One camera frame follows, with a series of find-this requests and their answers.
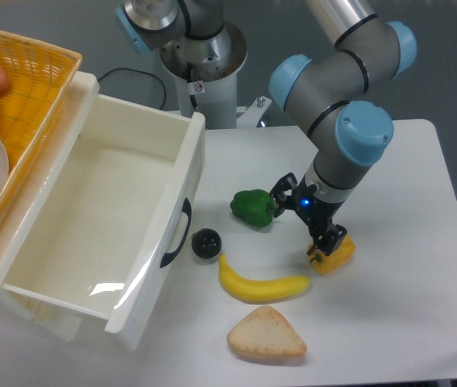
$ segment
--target white tabletop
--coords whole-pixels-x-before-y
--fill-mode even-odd
[[[0,323],[0,385],[300,386],[457,378],[457,202],[432,124],[395,122],[383,159],[334,221],[357,245],[328,277],[310,267],[307,227],[291,211],[263,231],[231,215],[242,189],[298,179],[315,148],[297,127],[208,131],[191,233],[210,227],[245,277],[311,276],[278,302],[309,350],[288,364],[234,356],[226,333],[256,305],[228,295],[217,261],[187,243],[133,354],[57,343]]]

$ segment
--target black round object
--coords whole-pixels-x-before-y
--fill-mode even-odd
[[[221,251],[221,237],[211,228],[202,228],[192,236],[193,252],[204,260],[214,258]]]

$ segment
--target wicker basket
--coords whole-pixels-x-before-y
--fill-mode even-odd
[[[0,31],[0,65],[11,82],[0,93],[0,140],[10,161],[0,213],[29,169],[33,149],[50,130],[48,121],[80,63],[78,53]]]

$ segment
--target black drawer handle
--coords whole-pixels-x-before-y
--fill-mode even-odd
[[[162,261],[160,262],[160,268],[164,268],[168,264],[170,264],[178,254],[180,254],[181,248],[185,244],[185,240],[187,239],[187,234],[189,233],[190,228],[190,221],[192,219],[193,208],[190,205],[189,199],[185,198],[183,201],[183,206],[181,207],[181,212],[187,215],[187,227],[185,228],[185,233],[183,234],[183,238],[181,239],[180,246],[174,252],[166,252],[162,257]]]

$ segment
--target gray floor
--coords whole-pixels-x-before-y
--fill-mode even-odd
[[[96,76],[120,66],[156,73],[168,89],[164,109],[176,110],[172,80],[159,66],[156,55],[143,58],[134,54],[119,30],[113,16],[119,3],[120,0],[0,2],[0,29],[78,51],[84,56],[81,70]],[[226,19],[243,31],[249,47],[247,63],[239,73],[239,105],[268,95],[269,77],[286,57],[304,53],[319,60],[332,53],[333,48],[302,0],[225,3]],[[457,0],[370,3],[383,20],[400,20],[412,28],[418,38],[419,54],[408,73],[370,90],[365,98],[383,106],[393,119],[421,118],[435,124],[457,197]],[[154,80],[137,74],[108,77],[102,84],[102,93],[148,106],[158,106],[163,97]],[[292,124],[275,106],[266,119],[272,125]]]

